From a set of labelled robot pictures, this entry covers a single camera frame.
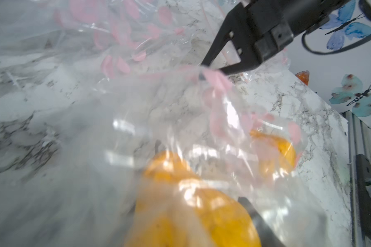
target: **butterfly decal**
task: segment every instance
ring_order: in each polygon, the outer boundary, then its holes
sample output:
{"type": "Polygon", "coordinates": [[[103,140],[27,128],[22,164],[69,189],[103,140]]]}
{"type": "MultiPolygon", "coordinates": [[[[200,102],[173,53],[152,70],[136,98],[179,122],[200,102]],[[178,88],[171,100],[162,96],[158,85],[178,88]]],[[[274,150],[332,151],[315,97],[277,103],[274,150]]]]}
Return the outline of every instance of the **butterfly decal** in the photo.
{"type": "Polygon", "coordinates": [[[355,97],[346,106],[352,104],[352,112],[358,117],[367,117],[371,115],[371,83],[364,92],[362,81],[354,75],[345,75],[341,82],[342,87],[336,87],[332,91],[331,104],[341,104],[355,97]]]}
{"type": "Polygon", "coordinates": [[[355,6],[356,0],[351,0],[338,9],[338,15],[331,13],[329,15],[329,22],[320,27],[320,29],[335,28],[325,34],[331,34],[327,42],[327,49],[334,51],[341,49],[345,44],[345,36],[352,40],[353,38],[361,39],[371,34],[370,26],[355,22],[358,19],[364,18],[364,14],[352,18],[355,6]]]}

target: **wall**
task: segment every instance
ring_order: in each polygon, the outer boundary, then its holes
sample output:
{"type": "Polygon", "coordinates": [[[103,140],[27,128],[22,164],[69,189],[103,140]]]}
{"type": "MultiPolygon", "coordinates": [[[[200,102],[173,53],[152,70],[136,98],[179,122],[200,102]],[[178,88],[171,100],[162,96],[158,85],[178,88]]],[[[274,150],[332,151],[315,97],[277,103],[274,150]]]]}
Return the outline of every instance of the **wall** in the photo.
{"type": "MultiPolygon", "coordinates": [[[[355,11],[352,18],[361,14],[361,11],[356,4],[355,11]]],[[[367,24],[371,27],[371,22],[366,18],[357,20],[358,22],[367,24]]],[[[331,34],[324,35],[325,33],[333,30],[318,29],[315,32],[307,36],[307,43],[313,50],[329,52],[327,49],[327,42],[331,37],[331,34]]],[[[355,42],[356,38],[349,40],[345,37],[345,46],[355,42]]],[[[307,52],[301,44],[301,36],[294,39],[293,43],[288,46],[288,56],[291,59],[290,71],[294,74],[308,70],[310,72],[309,87],[317,92],[317,94],[325,100],[330,106],[336,109],[338,112],[344,112],[352,110],[351,106],[346,106],[351,100],[341,103],[332,104],[330,98],[332,90],[335,87],[341,87],[341,81],[345,74],[353,74],[357,76],[363,82],[363,89],[360,93],[364,92],[371,82],[371,41],[362,45],[361,47],[353,50],[336,54],[319,56],[307,52]]],[[[371,128],[371,115],[367,117],[360,117],[360,119],[371,128]]]]}

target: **plastic bag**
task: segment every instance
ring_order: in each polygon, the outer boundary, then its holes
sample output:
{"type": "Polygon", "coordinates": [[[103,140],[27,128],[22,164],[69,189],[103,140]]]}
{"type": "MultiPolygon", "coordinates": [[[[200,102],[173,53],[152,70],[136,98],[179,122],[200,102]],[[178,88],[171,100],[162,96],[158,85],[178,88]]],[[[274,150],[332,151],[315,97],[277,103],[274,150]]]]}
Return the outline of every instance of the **plastic bag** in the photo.
{"type": "Polygon", "coordinates": [[[96,89],[41,120],[56,182],[0,190],[0,246],[328,246],[324,211],[291,174],[296,123],[205,68],[96,89]]]}
{"type": "MultiPolygon", "coordinates": [[[[240,0],[201,0],[202,11],[204,13],[207,27],[212,34],[212,40],[216,36],[221,24],[229,11],[231,11],[238,3],[242,2],[244,6],[248,3],[240,0]]],[[[232,42],[228,42],[222,54],[228,64],[236,64],[240,62],[232,42]]],[[[288,70],[290,67],[290,59],[287,57],[287,51],[283,51],[270,58],[268,61],[261,64],[258,68],[240,73],[241,79],[245,82],[250,82],[254,79],[256,73],[279,73],[283,70],[288,70]]]]}
{"type": "Polygon", "coordinates": [[[53,49],[83,82],[172,68],[191,48],[192,35],[163,0],[5,0],[0,17],[7,14],[0,44],[34,37],[28,42],[53,49]]]}
{"type": "Polygon", "coordinates": [[[52,7],[60,26],[89,31],[93,49],[102,51],[90,54],[87,45],[65,58],[82,80],[99,81],[99,71],[109,79],[158,72],[176,66],[191,48],[191,35],[163,0],[62,0],[52,7]]]}

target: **black bracket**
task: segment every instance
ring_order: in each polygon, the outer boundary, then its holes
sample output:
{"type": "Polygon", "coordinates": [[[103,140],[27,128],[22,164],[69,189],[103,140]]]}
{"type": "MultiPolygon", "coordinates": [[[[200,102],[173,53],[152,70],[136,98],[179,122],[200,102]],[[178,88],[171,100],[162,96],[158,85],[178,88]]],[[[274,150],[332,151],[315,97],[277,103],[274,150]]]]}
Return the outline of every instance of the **black bracket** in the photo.
{"type": "Polygon", "coordinates": [[[202,65],[210,66],[229,41],[241,61],[220,70],[234,74],[255,69],[273,57],[293,41],[293,33],[277,0],[258,0],[246,7],[239,3],[227,14],[202,65]]]}

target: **marble countertop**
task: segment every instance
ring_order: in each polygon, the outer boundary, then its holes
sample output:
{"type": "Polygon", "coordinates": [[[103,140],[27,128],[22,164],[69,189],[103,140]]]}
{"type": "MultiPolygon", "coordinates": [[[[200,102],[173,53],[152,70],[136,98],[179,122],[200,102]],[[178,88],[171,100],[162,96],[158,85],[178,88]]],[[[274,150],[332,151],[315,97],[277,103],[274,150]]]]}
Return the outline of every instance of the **marble countertop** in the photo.
{"type": "MultiPolygon", "coordinates": [[[[167,5],[172,11],[184,14],[182,21],[188,23],[194,33],[191,51],[182,64],[199,64],[213,39],[200,5],[195,1],[179,0],[169,0],[167,5]]],[[[224,64],[223,56],[215,61],[215,66],[224,64]]],[[[239,76],[230,79],[250,105],[257,104],[290,118],[307,133],[308,146],[296,173],[326,210],[333,246],[351,246],[349,145],[345,118],[288,70],[258,73],[251,82],[243,82],[239,76]]],[[[42,119],[89,94],[52,52],[0,56],[0,205],[6,205],[1,206],[4,212],[16,214],[10,204],[19,200],[27,209],[13,224],[34,210],[32,204],[37,198],[33,194],[38,187],[55,188],[65,172],[56,165],[60,144],[54,140],[60,133],[42,119]],[[31,199],[16,193],[4,195],[3,191],[12,191],[25,181],[29,181],[27,194],[31,199]]],[[[50,196],[53,195],[43,198],[41,207],[54,210],[55,203],[49,201],[50,196]]],[[[52,226],[41,230],[40,234],[50,234],[55,229],[52,226]]]]}

